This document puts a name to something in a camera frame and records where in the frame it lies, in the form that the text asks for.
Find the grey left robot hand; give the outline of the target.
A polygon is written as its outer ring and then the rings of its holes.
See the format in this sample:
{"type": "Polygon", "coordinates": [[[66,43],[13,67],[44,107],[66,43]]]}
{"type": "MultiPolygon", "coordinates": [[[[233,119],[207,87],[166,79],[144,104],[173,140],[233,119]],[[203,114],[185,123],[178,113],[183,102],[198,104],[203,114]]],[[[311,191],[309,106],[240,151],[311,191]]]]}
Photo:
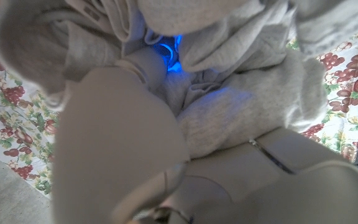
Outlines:
{"type": "Polygon", "coordinates": [[[96,68],[55,139],[55,223],[358,223],[358,168],[284,128],[191,160],[151,48],[96,68]]]}

